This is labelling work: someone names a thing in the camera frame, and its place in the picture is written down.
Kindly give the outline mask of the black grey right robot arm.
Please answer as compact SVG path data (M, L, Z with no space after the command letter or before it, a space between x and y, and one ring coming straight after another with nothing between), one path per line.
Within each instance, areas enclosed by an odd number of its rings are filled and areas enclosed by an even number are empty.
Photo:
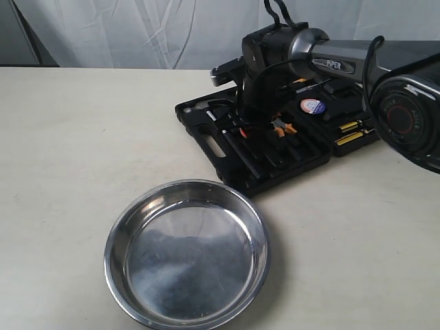
M332 40L308 25L268 26L242 40L241 116L267 122L295 78L359 83L380 138L413 164L439 172L439 42Z

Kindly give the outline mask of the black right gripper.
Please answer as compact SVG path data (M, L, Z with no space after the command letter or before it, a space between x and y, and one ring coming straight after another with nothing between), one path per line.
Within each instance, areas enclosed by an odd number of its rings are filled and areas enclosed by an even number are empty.
M237 113L244 123L269 122L289 99L289 85L311 78L310 49L310 27L264 27L242 39L245 73ZM248 138L245 128L239 133Z

